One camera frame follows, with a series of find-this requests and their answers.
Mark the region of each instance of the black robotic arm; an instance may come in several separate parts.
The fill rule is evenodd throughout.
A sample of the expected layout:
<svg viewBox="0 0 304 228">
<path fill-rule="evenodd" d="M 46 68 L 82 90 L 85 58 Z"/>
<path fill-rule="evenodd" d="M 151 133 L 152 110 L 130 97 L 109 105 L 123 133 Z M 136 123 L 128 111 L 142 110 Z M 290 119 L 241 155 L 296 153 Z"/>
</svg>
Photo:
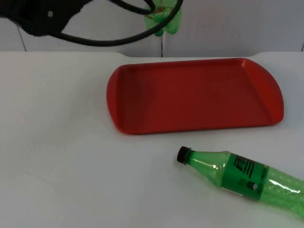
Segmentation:
<svg viewBox="0 0 304 228">
<path fill-rule="evenodd" d="M 146 38 L 165 27 L 178 13 L 183 0 L 177 0 L 170 15 L 154 28 L 133 37 L 119 40 L 90 40 L 62 33 L 69 20 L 93 0 L 0 0 L 0 15 L 6 17 L 33 36 L 51 35 L 77 44 L 108 47 L 132 43 Z M 125 10 L 147 15 L 155 10 L 152 0 L 144 0 L 150 9 L 141 9 L 123 0 L 109 0 Z"/>
</svg>

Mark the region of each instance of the white wall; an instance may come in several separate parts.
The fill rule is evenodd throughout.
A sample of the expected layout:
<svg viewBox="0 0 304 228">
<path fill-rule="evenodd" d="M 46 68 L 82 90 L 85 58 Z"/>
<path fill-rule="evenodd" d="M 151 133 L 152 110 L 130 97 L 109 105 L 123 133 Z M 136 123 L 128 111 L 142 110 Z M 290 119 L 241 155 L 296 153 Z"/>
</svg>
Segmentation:
<svg viewBox="0 0 304 228">
<path fill-rule="evenodd" d="M 7 19 L 0 19 L 0 51 L 23 51 L 17 26 Z"/>
<path fill-rule="evenodd" d="M 143 0 L 128 2 L 144 6 Z M 300 51 L 304 42 L 303 0 L 184 0 L 178 34 L 164 39 L 165 57 L 249 56 L 262 51 Z M 0 50 L 23 50 L 18 30 L 0 19 Z M 106 0 L 94 0 L 72 18 L 65 33 L 117 39 L 145 30 L 143 16 Z M 117 51 L 134 57 L 160 57 L 155 36 L 119 47 L 86 47 L 21 31 L 28 51 Z"/>
<path fill-rule="evenodd" d="M 186 0 L 181 30 L 166 36 L 164 56 L 250 56 L 300 51 L 303 0 Z"/>
</svg>

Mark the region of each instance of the green bottle held by gripper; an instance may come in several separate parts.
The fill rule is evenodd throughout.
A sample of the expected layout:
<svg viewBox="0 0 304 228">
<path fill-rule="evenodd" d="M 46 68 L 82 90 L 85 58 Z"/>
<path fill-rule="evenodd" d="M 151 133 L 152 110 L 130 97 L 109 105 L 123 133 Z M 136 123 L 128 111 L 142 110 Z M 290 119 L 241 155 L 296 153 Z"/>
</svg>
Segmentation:
<svg viewBox="0 0 304 228">
<path fill-rule="evenodd" d="M 217 187 L 292 211 L 304 219 L 303 180 L 228 151 L 197 152 L 181 147 L 177 161 L 192 166 Z"/>
<path fill-rule="evenodd" d="M 151 29 L 157 24 L 161 23 L 167 18 L 174 8 L 177 0 L 153 0 L 155 4 L 155 11 L 144 17 L 144 21 L 147 29 Z M 181 11 L 179 11 L 172 21 L 169 22 L 163 29 L 158 31 L 155 35 L 161 37 L 164 31 L 167 31 L 169 34 L 175 34 L 180 28 L 181 22 Z"/>
</svg>

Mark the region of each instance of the white table surface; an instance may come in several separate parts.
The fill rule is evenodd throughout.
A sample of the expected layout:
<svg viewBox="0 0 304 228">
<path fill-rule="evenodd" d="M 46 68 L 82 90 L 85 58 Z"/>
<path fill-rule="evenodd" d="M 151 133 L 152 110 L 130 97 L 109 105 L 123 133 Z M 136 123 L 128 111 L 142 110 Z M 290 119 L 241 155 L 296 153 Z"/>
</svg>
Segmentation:
<svg viewBox="0 0 304 228">
<path fill-rule="evenodd" d="M 304 221 L 218 190 L 175 161 L 182 145 L 229 150 L 304 179 L 304 54 L 250 59 L 281 87 L 280 124 L 134 136 L 110 119 L 111 73 L 122 64 L 185 58 L 0 53 L 0 226 L 303 228 Z"/>
</svg>

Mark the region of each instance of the black cable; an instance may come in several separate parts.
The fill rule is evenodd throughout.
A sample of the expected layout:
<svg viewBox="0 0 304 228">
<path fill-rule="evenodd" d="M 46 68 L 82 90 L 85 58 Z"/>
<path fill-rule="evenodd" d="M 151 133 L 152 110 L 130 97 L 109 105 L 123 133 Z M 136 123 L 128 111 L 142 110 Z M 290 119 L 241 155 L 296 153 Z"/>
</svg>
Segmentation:
<svg viewBox="0 0 304 228">
<path fill-rule="evenodd" d="M 141 9 L 139 7 L 126 3 L 122 0 L 109 0 L 109 1 L 116 4 L 117 6 L 119 6 L 121 8 L 124 8 L 125 10 L 128 10 L 133 13 L 137 13 L 137 14 L 142 14 L 142 15 L 152 14 L 156 8 L 153 0 L 144 0 L 149 5 L 150 9 Z"/>
<path fill-rule="evenodd" d="M 65 41 L 69 41 L 72 43 L 76 44 L 81 44 L 81 45 L 86 45 L 86 46 L 93 46 L 93 47 L 112 47 L 112 46 L 118 46 L 118 45 L 124 45 L 124 44 L 129 44 L 136 42 L 138 40 L 144 39 L 154 33 L 157 33 L 159 30 L 161 30 L 163 27 L 165 27 L 178 13 L 178 11 L 181 9 L 181 6 L 183 4 L 183 0 L 177 0 L 176 5 L 172 9 L 171 13 L 166 17 L 165 20 L 163 20 L 161 23 L 158 25 L 154 26 L 153 28 L 144 31 L 140 34 L 137 34 L 132 37 L 127 37 L 123 39 L 117 39 L 117 40 L 91 40 L 91 39 L 86 39 L 86 38 L 80 38 L 80 37 L 75 37 L 71 36 L 65 33 L 61 32 L 56 32 L 56 31 L 51 31 L 47 28 L 44 28 L 43 26 L 39 25 L 34 25 L 30 21 L 23 19 L 21 17 L 18 18 L 12 18 L 10 15 L 8 15 L 5 12 L 0 12 L 0 14 L 3 14 L 5 17 L 8 19 L 15 21 L 19 24 L 25 24 L 33 29 L 40 30 L 41 32 L 44 32 L 50 36 L 56 37 L 58 39 L 62 39 Z"/>
</svg>

